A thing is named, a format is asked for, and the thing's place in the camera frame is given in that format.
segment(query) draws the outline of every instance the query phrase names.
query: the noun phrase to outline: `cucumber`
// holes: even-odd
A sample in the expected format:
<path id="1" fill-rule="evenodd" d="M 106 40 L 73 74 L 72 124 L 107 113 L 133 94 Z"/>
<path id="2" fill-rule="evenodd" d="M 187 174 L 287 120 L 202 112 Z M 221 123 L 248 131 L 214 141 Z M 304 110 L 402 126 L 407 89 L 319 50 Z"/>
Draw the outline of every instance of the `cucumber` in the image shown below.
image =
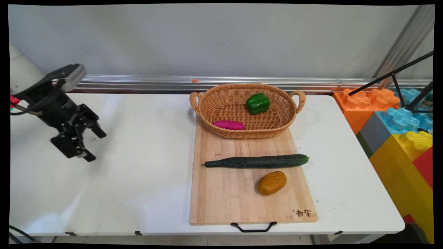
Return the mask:
<path id="1" fill-rule="evenodd" d="M 303 154 L 285 156 L 236 156 L 217 161 L 205 162 L 205 167 L 227 167 L 227 168 L 288 168 L 300 166 L 309 161 L 309 157 Z"/>

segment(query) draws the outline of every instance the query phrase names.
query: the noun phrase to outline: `orange object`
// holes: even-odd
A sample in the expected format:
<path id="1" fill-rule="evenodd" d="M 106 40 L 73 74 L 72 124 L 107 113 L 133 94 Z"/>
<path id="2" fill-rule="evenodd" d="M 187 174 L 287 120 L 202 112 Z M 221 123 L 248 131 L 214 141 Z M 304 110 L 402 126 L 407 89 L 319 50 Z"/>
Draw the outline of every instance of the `orange object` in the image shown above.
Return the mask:
<path id="1" fill-rule="evenodd" d="M 367 94 L 371 99 L 371 104 L 376 109 L 386 110 L 387 108 L 396 108 L 400 99 L 394 95 L 394 92 L 388 89 L 372 89 L 370 93 Z"/>
<path id="2" fill-rule="evenodd" d="M 355 89 L 344 89 L 342 93 L 334 93 L 338 106 L 356 135 L 366 124 L 372 113 L 386 111 L 388 108 L 399 109 L 400 99 L 388 89 L 372 89 L 370 93 L 360 91 L 352 96 L 349 93 Z"/>
<path id="3" fill-rule="evenodd" d="M 257 190 L 264 195 L 277 193 L 286 185 L 286 176 L 281 171 L 275 171 L 263 176 L 257 185 Z"/>

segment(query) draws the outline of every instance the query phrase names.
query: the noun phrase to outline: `floor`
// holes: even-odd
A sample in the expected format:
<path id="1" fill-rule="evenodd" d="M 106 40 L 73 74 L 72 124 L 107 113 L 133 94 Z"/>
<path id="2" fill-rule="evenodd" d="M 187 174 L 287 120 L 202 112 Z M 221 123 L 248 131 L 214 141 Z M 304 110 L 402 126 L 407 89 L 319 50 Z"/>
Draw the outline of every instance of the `floor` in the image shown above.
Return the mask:
<path id="1" fill-rule="evenodd" d="M 120 245 L 311 245 L 309 235 L 194 235 L 194 236 L 57 236 L 36 237 L 45 243 Z"/>

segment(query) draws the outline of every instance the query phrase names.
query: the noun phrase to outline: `green bell pepper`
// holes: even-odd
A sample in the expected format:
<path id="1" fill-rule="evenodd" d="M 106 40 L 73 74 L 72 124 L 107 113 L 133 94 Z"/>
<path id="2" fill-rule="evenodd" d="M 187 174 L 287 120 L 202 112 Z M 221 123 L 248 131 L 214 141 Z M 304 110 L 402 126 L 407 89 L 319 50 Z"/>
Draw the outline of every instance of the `green bell pepper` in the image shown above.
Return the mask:
<path id="1" fill-rule="evenodd" d="M 270 104 L 271 102 L 264 93 L 257 93 L 246 101 L 246 108 L 250 114 L 259 114 L 266 112 Z"/>

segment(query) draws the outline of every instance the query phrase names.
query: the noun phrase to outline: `black cable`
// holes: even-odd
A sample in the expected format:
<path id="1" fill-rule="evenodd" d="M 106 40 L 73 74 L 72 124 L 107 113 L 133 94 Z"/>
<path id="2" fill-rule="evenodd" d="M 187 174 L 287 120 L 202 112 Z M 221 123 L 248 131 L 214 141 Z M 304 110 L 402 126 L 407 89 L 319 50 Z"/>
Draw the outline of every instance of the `black cable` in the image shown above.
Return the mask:
<path id="1" fill-rule="evenodd" d="M 11 105 L 12 105 L 14 108 L 16 108 L 17 110 L 20 110 L 20 111 L 26 111 L 26 110 L 27 110 L 27 108 L 24 108 L 24 107 L 22 107 L 22 106 L 19 105 L 19 104 L 14 104 L 12 101 L 11 101 Z M 42 111 L 40 111 L 40 112 L 29 111 L 28 113 L 29 113 L 29 114 L 32 114 L 32 115 L 35 115 L 35 116 L 41 116 L 41 115 L 43 115 L 43 112 L 42 112 Z"/>
<path id="2" fill-rule="evenodd" d="M 56 91 L 52 91 L 50 94 L 48 94 L 46 97 L 44 97 L 42 100 L 40 100 L 39 102 L 37 102 L 37 104 L 31 106 L 30 108 L 28 108 L 26 111 L 22 111 L 22 112 L 18 112 L 18 113 L 11 113 L 12 116 L 18 116 L 18 115 L 22 115 L 25 113 L 28 113 L 30 111 L 34 111 L 36 110 L 44 101 L 46 101 L 51 95 L 53 95 L 54 93 L 56 93 Z"/>
<path id="3" fill-rule="evenodd" d="M 9 237 L 16 243 L 16 244 L 23 244 L 18 238 L 16 238 L 11 232 L 9 232 Z"/>
<path id="4" fill-rule="evenodd" d="M 23 231 L 20 230 L 20 229 L 14 227 L 14 226 L 11 226 L 11 225 L 9 225 L 9 228 L 12 229 L 12 230 L 15 230 L 15 231 L 17 231 L 17 232 L 19 232 L 19 233 L 21 233 L 23 236 L 25 236 L 26 238 L 28 238 L 30 241 L 32 241 L 32 242 L 35 241 L 35 239 L 34 239 L 33 237 L 31 237 L 29 234 L 23 232 Z"/>

